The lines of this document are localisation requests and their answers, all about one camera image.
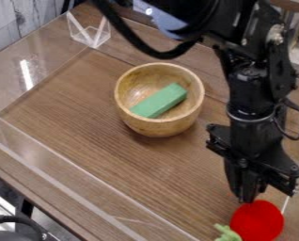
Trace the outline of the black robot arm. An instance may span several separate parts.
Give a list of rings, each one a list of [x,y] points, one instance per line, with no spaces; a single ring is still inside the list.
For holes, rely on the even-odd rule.
[[[230,97],[227,126],[209,124],[207,148],[225,158],[230,189],[250,203],[274,186],[297,191],[299,167],[283,149],[297,71],[287,28],[269,0],[140,0],[162,33],[175,40],[207,36],[222,62]]]

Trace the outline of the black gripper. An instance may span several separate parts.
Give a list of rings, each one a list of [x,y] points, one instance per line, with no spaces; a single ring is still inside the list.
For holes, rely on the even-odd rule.
[[[225,173],[239,202],[254,203],[271,185],[293,196],[299,167],[283,148],[286,121],[210,123],[206,147],[225,159]]]

